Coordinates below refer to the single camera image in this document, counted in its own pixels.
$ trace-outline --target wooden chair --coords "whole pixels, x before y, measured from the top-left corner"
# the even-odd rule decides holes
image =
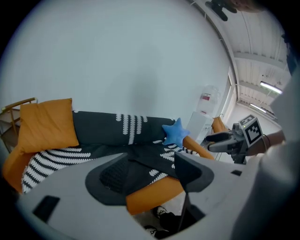
[[[16,124],[16,122],[20,120],[20,109],[16,109],[15,107],[24,103],[31,103],[32,101],[37,101],[37,99],[32,97],[2,108],[2,112],[0,113],[0,123],[8,128],[4,130],[3,133],[0,130],[0,137],[9,153],[11,152],[9,147],[14,148],[18,144],[20,130],[20,126]]]

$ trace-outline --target black cushion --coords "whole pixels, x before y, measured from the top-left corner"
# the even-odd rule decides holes
[[[111,146],[164,140],[166,135],[162,125],[173,125],[175,122],[166,118],[81,111],[73,112],[73,121],[80,144]]]

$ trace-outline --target ceiling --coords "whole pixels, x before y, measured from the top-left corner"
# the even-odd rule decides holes
[[[281,37],[283,29],[268,11],[236,14],[223,9],[228,21],[222,21],[210,8],[207,0],[189,1],[198,5],[204,17],[219,32],[221,41],[228,49],[237,84],[237,101],[257,105],[267,111],[267,116],[276,121],[270,108],[278,94],[260,86],[264,81],[284,89],[290,79],[286,64],[287,47]]]

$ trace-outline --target white wall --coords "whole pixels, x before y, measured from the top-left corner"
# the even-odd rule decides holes
[[[73,98],[77,110],[186,126],[203,86],[224,91],[228,68],[217,35],[185,0],[44,1],[6,49],[0,105]]]
[[[230,88],[231,88],[231,84],[230,84],[230,80],[227,79],[227,82],[226,82],[226,86],[225,86],[225,89],[224,89],[224,93],[223,93],[223,96],[220,100],[220,106],[219,106],[219,109],[217,110],[217,114],[216,116],[220,116],[220,114],[223,114],[226,112],[227,110],[227,106],[226,106],[226,101],[229,97],[229,94],[230,94]]]
[[[234,111],[236,105],[236,97],[236,87],[235,85],[232,85],[229,90],[228,99],[225,102],[226,111],[223,113],[224,116],[221,116],[223,123],[228,127],[231,127],[230,125],[228,125],[228,120],[230,119],[230,116]]]
[[[279,130],[281,130],[281,128],[278,127],[277,125],[275,125],[272,121],[267,120],[264,117],[262,117],[261,115],[257,114],[256,112],[251,111],[248,108],[243,107],[238,104],[235,105],[234,110],[233,110],[229,120],[227,121],[227,125],[230,128],[232,128],[233,123],[237,123],[239,120],[247,117],[250,114],[252,114],[258,118],[258,121],[259,121],[259,124],[261,125],[263,134],[268,135],[268,134],[275,133],[275,132],[278,132]]]

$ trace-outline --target black and white striped fabric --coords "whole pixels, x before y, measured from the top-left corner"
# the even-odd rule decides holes
[[[81,153],[81,148],[46,150],[34,155],[23,173],[22,191],[29,192],[38,183],[55,171],[70,165],[93,160],[90,153]]]
[[[174,120],[98,112],[74,112],[73,119],[80,147],[46,150],[35,154],[23,173],[24,193],[28,193],[59,169],[103,156],[126,152],[130,159],[162,158],[170,161],[170,164],[167,163],[168,169],[174,169],[175,152],[197,154],[175,144],[163,145],[165,133],[161,126],[172,125]],[[132,192],[167,176],[164,172],[138,163],[131,163],[131,167],[136,172],[136,181],[130,180]]]

